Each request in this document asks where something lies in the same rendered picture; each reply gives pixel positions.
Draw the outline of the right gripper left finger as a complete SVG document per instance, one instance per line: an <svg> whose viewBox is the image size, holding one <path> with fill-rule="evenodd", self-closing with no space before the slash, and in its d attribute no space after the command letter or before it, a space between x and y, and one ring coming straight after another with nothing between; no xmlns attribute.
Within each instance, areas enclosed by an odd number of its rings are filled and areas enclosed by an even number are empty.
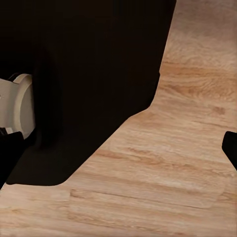
<svg viewBox="0 0 237 237"><path fill-rule="evenodd" d="M0 189L25 150L20 131L0 137Z"/></svg>

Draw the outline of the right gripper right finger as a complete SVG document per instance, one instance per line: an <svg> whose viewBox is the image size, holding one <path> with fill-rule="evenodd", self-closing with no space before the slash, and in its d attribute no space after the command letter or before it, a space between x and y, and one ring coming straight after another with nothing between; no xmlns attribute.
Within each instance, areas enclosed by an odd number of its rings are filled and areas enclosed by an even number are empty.
<svg viewBox="0 0 237 237"><path fill-rule="evenodd" d="M237 170L237 133L230 131L225 133L222 149Z"/></svg>

